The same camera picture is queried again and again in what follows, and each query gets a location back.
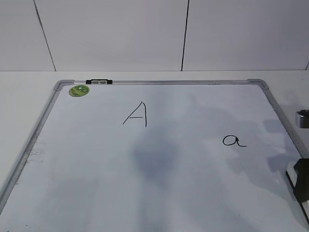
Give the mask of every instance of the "white table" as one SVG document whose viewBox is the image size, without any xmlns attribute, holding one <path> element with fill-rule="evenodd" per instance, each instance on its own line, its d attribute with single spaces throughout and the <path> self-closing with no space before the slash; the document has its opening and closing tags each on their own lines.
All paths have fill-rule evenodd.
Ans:
<svg viewBox="0 0 309 232">
<path fill-rule="evenodd" d="M 296 127 L 295 112 L 309 109 L 309 71 L 226 72 L 0 72 L 0 184 L 3 185 L 55 83 L 62 79 L 237 80 L 260 78 L 309 148 L 309 129 Z"/>
</svg>

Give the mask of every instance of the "black marker writing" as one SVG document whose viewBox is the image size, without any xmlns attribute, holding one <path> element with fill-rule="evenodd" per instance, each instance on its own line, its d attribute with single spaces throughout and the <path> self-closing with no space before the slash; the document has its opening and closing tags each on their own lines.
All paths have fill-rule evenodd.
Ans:
<svg viewBox="0 0 309 232">
<path fill-rule="evenodd" d="M 234 138 L 235 138 L 235 141 L 234 141 L 233 143 L 231 143 L 231 144 L 225 143 L 225 139 L 228 138 L 228 137 L 234 137 Z M 224 137 L 224 139 L 222 140 L 222 143 L 223 143 L 225 146 L 231 146 L 231 145 L 234 145 L 234 144 L 237 143 L 238 146 L 246 147 L 246 146 L 239 145 L 239 139 L 238 139 L 236 136 L 234 136 L 234 135 L 227 135 L 227 136 Z"/>
<path fill-rule="evenodd" d="M 141 105 L 143 105 L 144 106 L 144 112 L 145 112 L 145 116 L 144 117 L 131 117 L 133 114 L 134 114 L 134 112 L 135 111 L 137 111 L 137 109 L 141 106 Z M 147 127 L 147 112 L 146 112 L 146 104 L 145 103 L 143 103 L 142 101 L 140 102 L 140 104 L 138 105 L 138 107 L 136 107 L 136 109 L 135 110 L 133 110 L 132 111 L 132 113 L 125 119 L 125 121 L 123 122 L 123 124 L 122 125 L 124 125 L 125 123 L 126 123 L 126 121 L 129 119 L 129 118 L 145 118 L 145 127 Z"/>
</svg>

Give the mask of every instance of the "black object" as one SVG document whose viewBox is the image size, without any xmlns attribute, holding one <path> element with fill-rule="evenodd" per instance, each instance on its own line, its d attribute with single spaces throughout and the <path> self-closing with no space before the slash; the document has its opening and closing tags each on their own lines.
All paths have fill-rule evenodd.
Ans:
<svg viewBox="0 0 309 232">
<path fill-rule="evenodd" d="M 294 165 L 297 181 L 293 193 L 299 203 L 309 200 L 309 159 L 299 159 Z"/>
<path fill-rule="evenodd" d="M 98 84 L 102 84 L 102 82 L 108 85 L 112 84 L 112 80 L 108 80 L 108 79 L 91 79 L 91 80 L 86 80 L 86 85 L 91 85 L 93 81 L 96 81 Z"/>
</svg>

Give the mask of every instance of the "round sticker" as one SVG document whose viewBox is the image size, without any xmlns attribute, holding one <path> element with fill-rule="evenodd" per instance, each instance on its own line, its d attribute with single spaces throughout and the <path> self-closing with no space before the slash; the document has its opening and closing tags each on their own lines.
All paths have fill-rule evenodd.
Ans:
<svg viewBox="0 0 309 232">
<path fill-rule="evenodd" d="M 74 86 L 69 90 L 69 94 L 72 97 L 82 97 L 89 93 L 89 87 L 88 86 Z"/>
</svg>

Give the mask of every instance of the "whiteboard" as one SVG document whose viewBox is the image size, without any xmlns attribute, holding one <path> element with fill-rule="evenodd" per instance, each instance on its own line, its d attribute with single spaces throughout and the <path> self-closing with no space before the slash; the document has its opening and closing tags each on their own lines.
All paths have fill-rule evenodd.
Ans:
<svg viewBox="0 0 309 232">
<path fill-rule="evenodd" d="M 308 230 L 285 177 L 300 154 L 259 86 L 88 87 L 58 92 L 1 231 Z"/>
</svg>

